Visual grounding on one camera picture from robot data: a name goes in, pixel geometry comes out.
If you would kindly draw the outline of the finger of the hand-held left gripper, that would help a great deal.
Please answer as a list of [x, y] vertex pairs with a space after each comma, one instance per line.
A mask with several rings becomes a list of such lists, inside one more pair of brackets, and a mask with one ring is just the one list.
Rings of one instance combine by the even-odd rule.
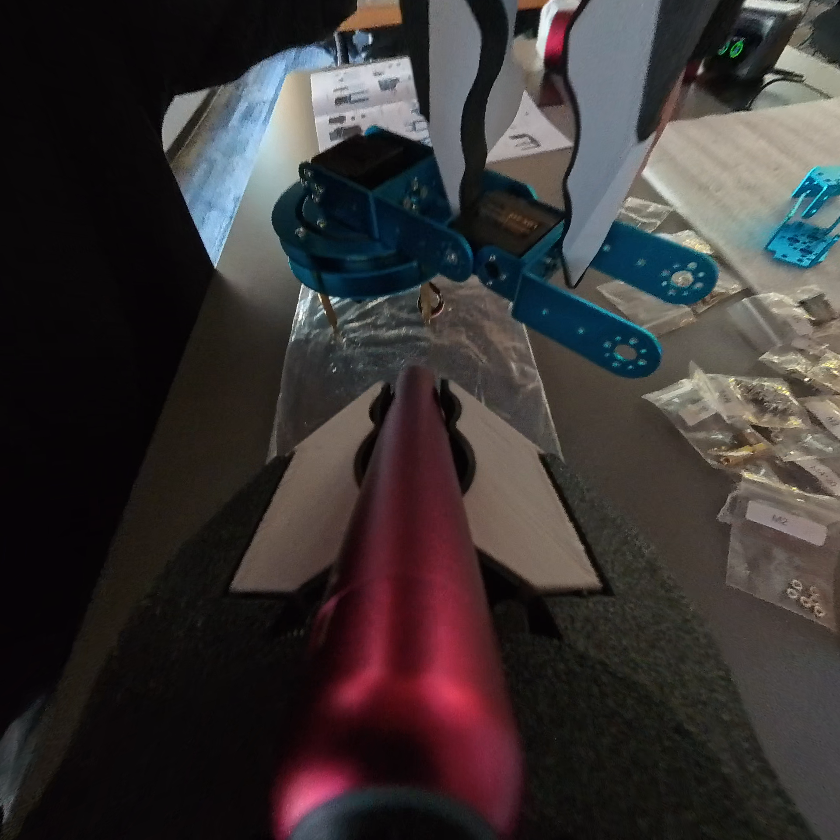
[[416, 94], [454, 217], [483, 191], [489, 152], [518, 113], [516, 1], [403, 1]]
[[718, 2], [581, 2], [561, 76], [575, 121], [562, 192], [563, 276], [581, 282], [636, 174]]

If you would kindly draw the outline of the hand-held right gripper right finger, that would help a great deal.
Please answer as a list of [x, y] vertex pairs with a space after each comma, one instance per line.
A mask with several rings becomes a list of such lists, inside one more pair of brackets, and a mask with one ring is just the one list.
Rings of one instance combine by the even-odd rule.
[[460, 385], [441, 386], [475, 463], [464, 503], [477, 549], [536, 593], [603, 593], [542, 450]]

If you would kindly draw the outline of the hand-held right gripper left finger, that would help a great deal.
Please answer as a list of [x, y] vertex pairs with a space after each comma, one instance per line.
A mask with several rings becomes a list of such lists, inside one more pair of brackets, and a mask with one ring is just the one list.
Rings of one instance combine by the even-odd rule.
[[232, 594], [291, 594], [336, 561], [360, 486], [355, 459], [374, 430], [377, 382], [303, 439], [234, 573]]

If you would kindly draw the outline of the red electric screwdriver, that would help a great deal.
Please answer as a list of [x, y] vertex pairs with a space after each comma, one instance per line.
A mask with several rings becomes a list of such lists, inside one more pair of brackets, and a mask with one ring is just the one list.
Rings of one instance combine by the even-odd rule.
[[524, 758], [434, 375], [398, 377], [311, 630], [274, 838], [511, 838]]

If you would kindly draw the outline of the blue toy robot arm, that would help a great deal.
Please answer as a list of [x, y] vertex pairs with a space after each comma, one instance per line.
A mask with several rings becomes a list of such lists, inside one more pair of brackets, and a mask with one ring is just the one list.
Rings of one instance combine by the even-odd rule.
[[625, 379], [654, 373], [658, 339], [566, 283], [567, 228], [578, 217], [563, 177], [563, 206], [530, 185], [485, 170], [478, 201], [454, 215], [432, 149], [372, 127], [300, 164], [271, 224], [301, 284], [363, 301], [435, 277], [476, 277], [525, 327]]

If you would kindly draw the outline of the grey work desk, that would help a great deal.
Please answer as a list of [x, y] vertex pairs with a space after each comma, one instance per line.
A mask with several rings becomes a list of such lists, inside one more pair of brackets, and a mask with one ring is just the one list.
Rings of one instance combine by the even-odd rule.
[[[17, 822], [37, 808], [119, 631], [175, 551], [269, 453], [298, 284], [270, 235], [270, 205], [317, 151], [310, 74], [285, 80], [182, 368], [55, 700], [37, 729]], [[713, 632], [766, 756], [821, 838], [838, 838], [838, 636], [728, 587], [728, 479], [700, 462], [641, 395], [689, 361], [746, 372], [753, 355], [719, 308], [669, 336], [647, 381], [614, 381], [533, 335], [573, 472], [654, 545]]]

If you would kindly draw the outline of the red metal cylinder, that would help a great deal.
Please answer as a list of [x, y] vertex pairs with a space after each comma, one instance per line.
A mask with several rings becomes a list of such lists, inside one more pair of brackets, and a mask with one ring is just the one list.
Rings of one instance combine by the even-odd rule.
[[546, 70], [560, 70], [565, 41], [573, 18], [573, 10], [559, 10], [553, 14], [550, 22], [546, 24], [545, 40], [542, 48], [543, 65]]

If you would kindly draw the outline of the printed instruction sheet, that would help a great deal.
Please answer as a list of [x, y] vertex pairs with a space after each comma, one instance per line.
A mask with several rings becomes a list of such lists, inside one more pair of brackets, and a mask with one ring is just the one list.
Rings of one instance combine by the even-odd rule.
[[[324, 152], [371, 127], [429, 145], [407, 57], [314, 72], [311, 105], [318, 150]], [[573, 142], [523, 93], [515, 119], [488, 153], [488, 163], [569, 149]]]

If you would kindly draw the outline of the white ribbed foam sheet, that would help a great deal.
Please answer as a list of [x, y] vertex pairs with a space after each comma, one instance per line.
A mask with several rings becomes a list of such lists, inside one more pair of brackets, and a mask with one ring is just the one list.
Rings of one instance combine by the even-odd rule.
[[838, 163], [839, 102], [831, 98], [672, 122], [644, 177], [754, 291], [810, 285], [837, 308], [838, 245], [809, 269], [765, 246], [808, 172]]

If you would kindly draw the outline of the black charger with green display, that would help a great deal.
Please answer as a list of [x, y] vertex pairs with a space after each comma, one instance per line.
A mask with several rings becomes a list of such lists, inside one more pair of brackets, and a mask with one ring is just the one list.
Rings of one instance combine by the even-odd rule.
[[806, 8], [806, 2], [743, 2], [729, 36], [704, 60], [700, 74], [739, 82], [760, 80], [775, 67]]

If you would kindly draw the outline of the clear plastic bag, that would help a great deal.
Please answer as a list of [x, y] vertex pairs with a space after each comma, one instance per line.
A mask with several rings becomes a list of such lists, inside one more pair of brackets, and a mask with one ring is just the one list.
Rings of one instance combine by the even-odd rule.
[[268, 459], [284, 455], [378, 382], [427, 367], [541, 448], [561, 455], [542, 378], [523, 325], [477, 279], [435, 280], [442, 311], [426, 324], [418, 292], [334, 300], [338, 332], [316, 293], [301, 288], [283, 362]]

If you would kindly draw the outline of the pile of small screw bags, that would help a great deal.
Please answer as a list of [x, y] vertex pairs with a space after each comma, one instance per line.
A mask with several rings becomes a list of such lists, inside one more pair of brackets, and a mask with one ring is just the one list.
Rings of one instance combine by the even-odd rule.
[[689, 364], [644, 396], [710, 467], [735, 479], [726, 583], [838, 633], [838, 355], [803, 336], [763, 374]]

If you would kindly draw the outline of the person's black-clad torso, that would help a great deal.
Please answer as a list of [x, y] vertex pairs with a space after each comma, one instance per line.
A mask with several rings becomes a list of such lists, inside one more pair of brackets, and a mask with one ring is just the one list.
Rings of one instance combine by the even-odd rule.
[[165, 113], [355, 6], [2, 2], [2, 732], [67, 661], [214, 276]]

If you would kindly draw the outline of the blue metal bracket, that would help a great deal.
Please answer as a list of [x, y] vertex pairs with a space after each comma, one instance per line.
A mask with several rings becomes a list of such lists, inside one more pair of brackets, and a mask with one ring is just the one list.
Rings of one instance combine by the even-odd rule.
[[812, 168], [791, 195], [792, 205], [773, 231], [764, 249], [773, 259], [810, 269], [820, 265], [838, 242], [839, 218], [828, 226], [811, 222], [823, 207], [839, 196], [839, 166]]

